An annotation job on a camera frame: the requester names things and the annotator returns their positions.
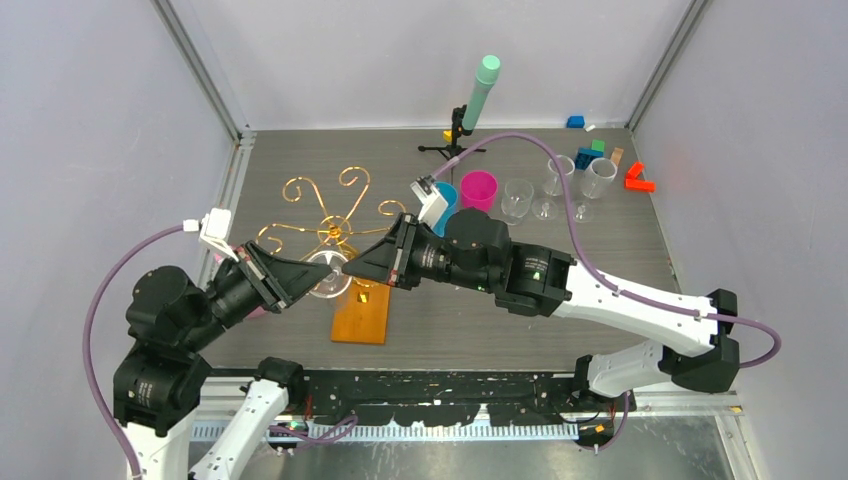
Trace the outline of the clear wine glass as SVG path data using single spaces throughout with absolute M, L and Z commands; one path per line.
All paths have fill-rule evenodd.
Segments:
M 534 186 L 526 179 L 511 179 L 503 189 L 501 211 L 507 225 L 517 225 L 528 214 L 534 197 Z
M 605 157 L 593 159 L 584 170 L 579 181 L 579 198 L 572 204 L 573 212 L 568 219 L 586 223 L 594 218 L 596 200 L 612 185 L 618 173 L 617 164 Z
M 331 272 L 310 291 L 310 294 L 314 297 L 321 299 L 336 298 L 345 293 L 353 283 L 352 278 L 342 271 L 347 258 L 339 251 L 317 251 L 307 261 L 326 265 L 331 269 Z
M 554 220 L 561 213 L 566 212 L 566 200 L 561 177 L 555 166 L 556 162 L 550 158 L 547 162 L 547 175 L 542 183 L 542 194 L 536 198 L 531 206 L 533 215 L 539 220 Z

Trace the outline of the blue wine glass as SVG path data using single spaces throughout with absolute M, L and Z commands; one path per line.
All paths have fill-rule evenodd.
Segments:
M 437 223 L 432 227 L 432 230 L 436 235 L 443 237 L 445 235 L 447 221 L 457 211 L 458 192 L 452 184 L 447 182 L 437 181 L 435 186 L 447 202 L 447 205 Z

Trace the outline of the pink wine glass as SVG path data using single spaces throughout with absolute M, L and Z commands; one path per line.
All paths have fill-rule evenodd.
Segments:
M 498 181 L 492 173 L 484 170 L 471 171 L 461 179 L 460 203 L 463 208 L 489 212 L 494 205 L 498 188 Z

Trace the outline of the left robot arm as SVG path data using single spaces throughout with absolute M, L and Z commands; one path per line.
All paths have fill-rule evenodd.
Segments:
M 262 360 L 243 405 L 204 462 L 188 464 L 190 429 L 212 368 L 202 351 L 257 309 L 279 313 L 332 274 L 327 264 L 279 259 L 253 241 L 224 259 L 205 287 L 167 265 L 135 284 L 125 317 L 134 344 L 113 376 L 114 417 L 139 479 L 236 479 L 280 413 L 307 398 L 303 367 Z

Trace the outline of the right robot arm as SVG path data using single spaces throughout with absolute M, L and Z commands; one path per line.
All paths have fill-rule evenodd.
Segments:
M 712 319 L 712 298 L 633 283 L 610 289 L 565 252 L 512 241 L 504 222 L 477 209 L 450 217 L 443 236 L 401 214 L 383 239 L 342 270 L 404 290 L 424 279 L 448 283 L 491 294 L 512 314 L 588 320 L 644 337 L 619 352 L 578 359 L 570 392 L 584 410 L 667 381 L 723 393 L 740 369 L 739 344 Z

